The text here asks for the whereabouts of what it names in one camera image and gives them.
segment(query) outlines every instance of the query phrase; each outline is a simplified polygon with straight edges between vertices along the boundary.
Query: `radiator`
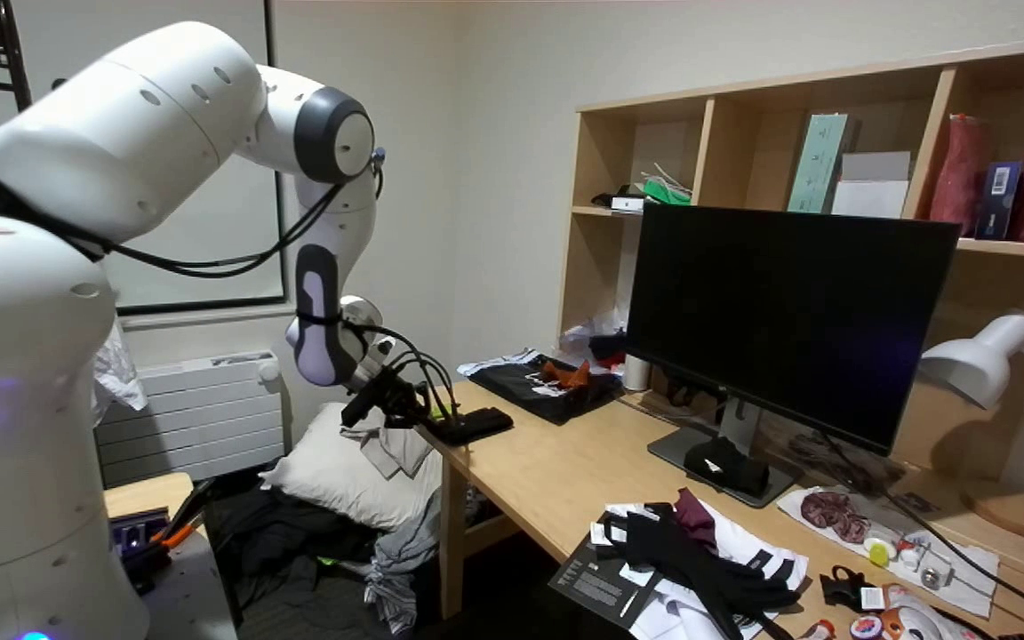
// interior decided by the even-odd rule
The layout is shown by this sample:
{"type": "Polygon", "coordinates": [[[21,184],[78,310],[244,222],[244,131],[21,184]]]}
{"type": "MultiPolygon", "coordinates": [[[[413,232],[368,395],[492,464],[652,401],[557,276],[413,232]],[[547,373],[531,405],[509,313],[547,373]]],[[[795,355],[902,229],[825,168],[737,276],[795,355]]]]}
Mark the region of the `radiator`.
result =
{"type": "Polygon", "coordinates": [[[272,354],[139,370],[144,408],[117,405],[95,428],[105,486],[189,473],[211,481],[284,457],[272,354]]]}

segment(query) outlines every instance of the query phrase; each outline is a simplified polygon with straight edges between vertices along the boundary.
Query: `computer monitor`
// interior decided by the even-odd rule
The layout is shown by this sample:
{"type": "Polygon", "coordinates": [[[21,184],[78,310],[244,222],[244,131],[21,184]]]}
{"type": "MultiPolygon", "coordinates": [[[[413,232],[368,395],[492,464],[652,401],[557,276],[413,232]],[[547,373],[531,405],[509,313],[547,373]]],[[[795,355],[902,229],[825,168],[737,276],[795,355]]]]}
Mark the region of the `computer monitor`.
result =
{"type": "Polygon", "coordinates": [[[760,408],[884,457],[956,235],[929,222],[646,207],[626,348],[718,387],[723,438],[743,457],[760,408]]]}

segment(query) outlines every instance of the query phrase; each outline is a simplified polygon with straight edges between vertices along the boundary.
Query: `black cable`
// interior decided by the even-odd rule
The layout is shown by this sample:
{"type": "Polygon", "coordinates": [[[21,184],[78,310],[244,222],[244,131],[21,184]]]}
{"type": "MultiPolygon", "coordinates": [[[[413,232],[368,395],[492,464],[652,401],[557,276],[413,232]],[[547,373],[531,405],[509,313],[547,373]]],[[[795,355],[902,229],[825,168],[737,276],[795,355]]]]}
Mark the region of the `black cable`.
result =
{"type": "Polygon", "coordinates": [[[829,473],[831,481],[839,481],[859,496],[878,490],[878,481],[871,481],[859,465],[825,458],[825,453],[805,433],[795,433],[787,453],[793,457],[793,464],[813,465],[813,470],[829,473]]]}
{"type": "Polygon", "coordinates": [[[120,252],[128,260],[169,270],[169,276],[186,276],[186,278],[237,278],[244,270],[256,270],[258,262],[265,262],[272,252],[288,249],[293,244],[297,244],[336,201],[336,194],[352,181],[358,181],[367,171],[374,171],[374,177],[384,184],[384,171],[380,171],[384,156],[368,156],[368,165],[349,177],[349,181],[335,181],[272,245],[258,249],[258,252],[244,252],[244,257],[226,257],[226,260],[169,260],[169,257],[157,257],[157,252],[142,252],[130,245],[110,245],[110,252],[120,252]]]}
{"type": "Polygon", "coordinates": [[[460,420],[460,401],[454,401],[454,393],[453,393],[453,377],[432,355],[418,354],[406,336],[398,336],[392,326],[380,326],[380,325],[346,325],[346,326],[352,326],[357,336],[367,331],[367,336],[386,336],[386,340],[402,341],[410,348],[413,363],[418,366],[423,380],[429,385],[429,395],[438,401],[442,420],[447,420],[447,425],[460,420]]]}
{"type": "MultiPolygon", "coordinates": [[[[831,433],[818,432],[829,450],[843,458],[843,465],[848,465],[852,473],[859,473],[859,465],[831,440],[831,433]]],[[[892,501],[910,524],[924,528],[944,552],[953,552],[959,561],[967,561],[974,573],[980,573],[984,579],[1007,588],[1011,593],[1016,593],[1024,601],[1024,592],[1013,588],[1011,579],[989,573],[984,565],[979,565],[974,559],[967,559],[949,536],[941,536],[929,521],[921,521],[912,509],[905,509],[901,497],[892,497],[884,486],[876,486],[878,497],[892,501]]]]}

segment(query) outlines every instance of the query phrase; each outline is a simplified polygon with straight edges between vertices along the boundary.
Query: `monitor stand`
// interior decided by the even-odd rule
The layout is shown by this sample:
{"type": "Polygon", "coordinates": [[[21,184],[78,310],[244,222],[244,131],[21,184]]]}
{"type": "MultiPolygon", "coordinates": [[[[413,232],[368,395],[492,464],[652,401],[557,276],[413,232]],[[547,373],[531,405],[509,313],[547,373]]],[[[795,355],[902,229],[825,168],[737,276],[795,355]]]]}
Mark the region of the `monitor stand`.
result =
{"type": "MultiPolygon", "coordinates": [[[[718,433],[707,433],[707,432],[696,432],[696,428],[680,428],[674,433],[668,433],[660,440],[652,440],[646,453],[654,458],[665,458],[665,464],[680,465],[681,473],[688,473],[687,470],[687,457],[696,453],[696,450],[713,444],[713,438],[726,438],[737,453],[743,453],[749,458],[749,444],[754,444],[754,432],[760,425],[760,413],[763,408],[754,405],[754,401],[726,400],[718,433]]],[[[768,465],[768,486],[749,496],[749,490],[723,486],[712,477],[696,477],[696,473],[688,473],[688,477],[699,481],[699,485],[712,485],[713,490],[723,490],[723,496],[728,496],[728,497],[737,497],[739,504],[749,504],[749,509],[773,504],[795,481],[793,473],[787,473],[779,465],[768,465]]]]}

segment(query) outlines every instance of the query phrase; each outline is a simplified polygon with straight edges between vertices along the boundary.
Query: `desk lamp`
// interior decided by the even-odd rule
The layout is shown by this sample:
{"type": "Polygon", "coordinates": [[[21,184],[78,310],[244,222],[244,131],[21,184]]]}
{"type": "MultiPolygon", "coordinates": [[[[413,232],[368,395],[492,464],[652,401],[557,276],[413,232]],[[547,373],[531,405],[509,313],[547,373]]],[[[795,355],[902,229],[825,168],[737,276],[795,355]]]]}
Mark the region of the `desk lamp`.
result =
{"type": "MultiPolygon", "coordinates": [[[[1007,313],[974,340],[929,348],[921,355],[916,377],[993,413],[1011,385],[1011,355],[1016,354],[1024,355],[1024,313],[1007,313]]],[[[980,497],[971,497],[971,504],[984,521],[1024,535],[1024,496],[1004,497],[1004,490],[984,490],[980,497]]]]}

